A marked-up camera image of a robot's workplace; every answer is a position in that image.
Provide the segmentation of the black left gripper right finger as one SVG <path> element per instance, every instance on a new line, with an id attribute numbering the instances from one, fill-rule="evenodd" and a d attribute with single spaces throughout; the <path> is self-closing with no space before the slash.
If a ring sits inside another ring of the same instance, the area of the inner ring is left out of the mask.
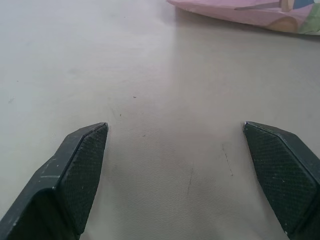
<path id="1" fill-rule="evenodd" d="M 295 134 L 257 122 L 243 133 L 258 182 L 290 240 L 320 240 L 320 159 Z"/>

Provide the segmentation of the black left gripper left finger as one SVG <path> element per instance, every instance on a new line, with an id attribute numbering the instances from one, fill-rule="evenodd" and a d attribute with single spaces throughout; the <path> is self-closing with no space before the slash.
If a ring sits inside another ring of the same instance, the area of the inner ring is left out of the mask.
<path id="1" fill-rule="evenodd" d="M 65 137 L 0 220 L 0 240 L 79 240 L 97 193 L 108 124 Z"/>

